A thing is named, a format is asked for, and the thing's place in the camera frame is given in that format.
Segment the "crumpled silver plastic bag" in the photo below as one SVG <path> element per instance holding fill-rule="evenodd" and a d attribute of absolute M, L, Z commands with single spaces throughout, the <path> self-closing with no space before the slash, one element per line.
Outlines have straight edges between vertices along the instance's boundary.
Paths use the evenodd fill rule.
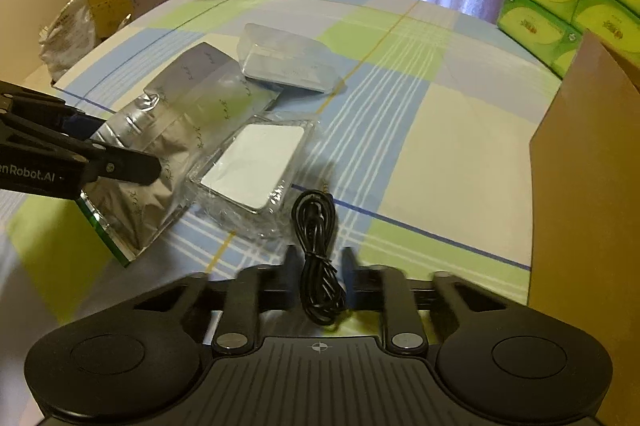
<path fill-rule="evenodd" d="M 96 24 L 89 0 L 69 0 L 39 35 L 39 57 L 46 65 L 51 84 L 96 46 Z"/>

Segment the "silver foil bag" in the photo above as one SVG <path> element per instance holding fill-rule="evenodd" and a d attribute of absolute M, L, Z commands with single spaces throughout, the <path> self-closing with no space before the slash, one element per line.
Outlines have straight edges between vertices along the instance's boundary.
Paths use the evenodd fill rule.
<path fill-rule="evenodd" d="M 189 207 L 191 169 L 278 98 L 208 43 L 184 51 L 96 132 L 102 144 L 160 160 L 148 186 L 109 178 L 88 184 L 79 207 L 122 264 L 136 260 Z"/>

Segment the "clear plastic tray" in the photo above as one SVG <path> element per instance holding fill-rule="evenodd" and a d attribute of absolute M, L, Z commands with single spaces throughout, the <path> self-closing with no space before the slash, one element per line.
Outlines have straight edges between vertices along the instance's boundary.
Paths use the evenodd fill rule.
<path fill-rule="evenodd" d="M 246 24 L 236 53 L 244 76 L 278 86 L 328 94 L 343 79 L 341 57 L 325 44 L 280 29 Z"/>

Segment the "checkered tablecloth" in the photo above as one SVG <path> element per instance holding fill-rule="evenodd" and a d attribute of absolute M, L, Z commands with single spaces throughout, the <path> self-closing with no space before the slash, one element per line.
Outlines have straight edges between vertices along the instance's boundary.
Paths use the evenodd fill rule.
<path fill-rule="evenodd" d="M 169 0 L 55 85 L 160 177 L 1 195 L 2 360 L 179 277 L 280 262 L 309 190 L 334 200 L 331 263 L 350 248 L 526 302 L 529 142 L 559 84 L 495 25 L 418 0 Z"/>

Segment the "white pad in clear wrap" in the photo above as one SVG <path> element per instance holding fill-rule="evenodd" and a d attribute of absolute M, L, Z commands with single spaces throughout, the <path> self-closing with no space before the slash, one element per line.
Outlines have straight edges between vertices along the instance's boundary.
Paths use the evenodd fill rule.
<path fill-rule="evenodd" d="M 190 198 L 205 216 L 242 238 L 281 237 L 285 200 L 318 126 L 312 114 L 250 118 L 190 170 Z"/>

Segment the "brown cardboard box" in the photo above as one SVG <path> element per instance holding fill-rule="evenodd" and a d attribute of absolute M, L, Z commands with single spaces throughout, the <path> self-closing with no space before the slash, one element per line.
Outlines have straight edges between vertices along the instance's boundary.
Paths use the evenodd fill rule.
<path fill-rule="evenodd" d="M 639 68 L 586 32 L 529 143 L 528 302 L 608 350 L 607 425 L 639 421 Z"/>

